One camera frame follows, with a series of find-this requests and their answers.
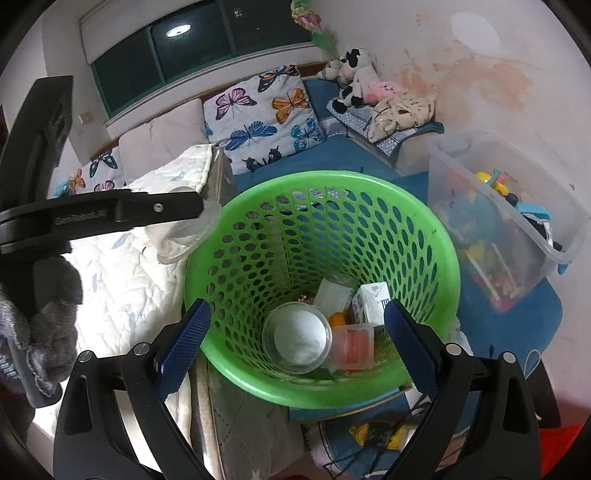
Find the window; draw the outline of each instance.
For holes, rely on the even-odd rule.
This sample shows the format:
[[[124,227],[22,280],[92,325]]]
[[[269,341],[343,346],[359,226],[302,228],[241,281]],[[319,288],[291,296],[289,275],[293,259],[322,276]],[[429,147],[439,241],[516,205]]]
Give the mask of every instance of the window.
[[[183,76],[240,55],[310,41],[290,0],[202,0],[159,19],[92,65],[110,118]]]

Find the clear plastic cup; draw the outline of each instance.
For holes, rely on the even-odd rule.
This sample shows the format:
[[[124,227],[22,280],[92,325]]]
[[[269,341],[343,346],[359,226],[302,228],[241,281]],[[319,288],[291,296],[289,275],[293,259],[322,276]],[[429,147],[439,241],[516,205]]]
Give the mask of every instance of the clear plastic cup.
[[[294,301],[271,311],[262,330],[262,343],[278,368],[306,374],[326,360],[332,333],[318,308]]]

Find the transparent storage bin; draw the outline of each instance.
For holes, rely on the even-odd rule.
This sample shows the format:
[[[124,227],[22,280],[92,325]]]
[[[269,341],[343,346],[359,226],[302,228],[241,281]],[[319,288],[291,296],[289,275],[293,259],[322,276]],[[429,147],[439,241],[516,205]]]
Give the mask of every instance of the transparent storage bin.
[[[446,227],[458,258],[499,312],[506,312],[545,276],[572,263],[589,215],[570,191],[523,153],[484,132],[429,140],[428,205]],[[548,241],[475,173],[497,169],[520,202],[551,215]]]

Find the white cushion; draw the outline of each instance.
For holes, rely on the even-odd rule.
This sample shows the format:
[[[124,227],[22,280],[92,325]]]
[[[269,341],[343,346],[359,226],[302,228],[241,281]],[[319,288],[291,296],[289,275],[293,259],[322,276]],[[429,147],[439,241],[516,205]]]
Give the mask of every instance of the white cushion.
[[[119,139],[127,182],[172,162],[193,145],[208,143],[203,104],[196,98],[130,130]]]
[[[293,65],[240,82],[205,102],[203,109],[209,139],[224,147],[235,174],[326,139]]]

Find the small white box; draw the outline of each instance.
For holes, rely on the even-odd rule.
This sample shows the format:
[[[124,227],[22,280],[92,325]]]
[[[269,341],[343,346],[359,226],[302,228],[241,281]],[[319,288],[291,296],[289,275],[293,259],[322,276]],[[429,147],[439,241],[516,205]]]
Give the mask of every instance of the small white box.
[[[369,283],[361,285],[353,297],[355,323],[369,323],[375,327],[384,324],[384,309],[390,302],[388,284]]]

